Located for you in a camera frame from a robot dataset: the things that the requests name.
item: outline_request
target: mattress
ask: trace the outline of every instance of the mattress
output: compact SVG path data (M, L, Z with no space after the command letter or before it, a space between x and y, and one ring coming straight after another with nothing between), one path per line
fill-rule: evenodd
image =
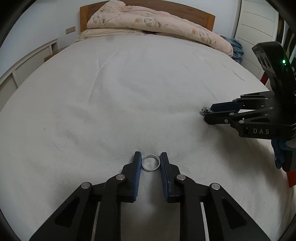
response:
M167 152L196 183L221 186L277 240L295 214L295 191L269 140L208 125L203 106L267 90L226 54L156 35L104 36L40 66L0 112L0 208L22 241L83 182L105 182L143 156ZM122 240L179 239L179 204L160 171L142 170L122 203Z

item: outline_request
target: silver screw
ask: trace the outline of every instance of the silver screw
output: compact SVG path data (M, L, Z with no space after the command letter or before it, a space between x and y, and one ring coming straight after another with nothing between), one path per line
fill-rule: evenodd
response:
M211 187L214 189L214 190L219 190L220 189L220 185L218 183L213 183L211 185Z
M183 174L179 174L179 175L177 175L177 179L180 181L184 181L186 179L186 176Z
M117 176L116 176L116 179L117 180L119 180L119 181L122 181L123 179L125 179L125 175L123 175L123 174L118 174Z
M91 185L90 185L89 183L82 183L82 184L81 184L81 187L82 187L83 189L88 189L90 186L91 186Z

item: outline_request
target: electrical socket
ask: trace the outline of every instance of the electrical socket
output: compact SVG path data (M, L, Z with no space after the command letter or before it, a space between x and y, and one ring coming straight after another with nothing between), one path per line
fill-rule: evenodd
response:
M71 27L71 28L67 28L66 29L66 34L69 34L69 33L72 33L72 32L75 32L76 31L76 27Z

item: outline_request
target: metal ring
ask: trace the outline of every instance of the metal ring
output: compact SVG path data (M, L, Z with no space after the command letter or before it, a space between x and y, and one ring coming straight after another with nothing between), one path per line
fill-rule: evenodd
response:
M144 165L143 165L143 161L145 161L147 158L150 158L150 157L152 157L152 158L154 158L155 160L158 161L158 165L157 165L157 167L154 168L154 169L147 169L147 168L145 168ZM142 159L142 167L143 167L143 169L144 169L145 171L147 171L147 172L154 172L154 171L156 171L156 170L159 168L159 166L160 166L160 159L159 159L159 157L156 156L156 155L148 155L148 156L146 156L146 157L144 157L144 158Z

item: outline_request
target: wooden headboard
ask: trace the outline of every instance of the wooden headboard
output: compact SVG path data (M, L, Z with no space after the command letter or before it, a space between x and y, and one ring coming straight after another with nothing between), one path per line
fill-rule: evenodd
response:
M163 0L121 0L121 1L123 1L127 6L142 6L142 7L147 7L156 11L168 12L172 15L197 23L210 31L213 30L215 16L193 7L189 7L180 3L163 1ZM86 25L89 19L91 18L91 16L107 2L108 1L98 2L98 3L80 7L80 32L83 32L84 30L87 29Z

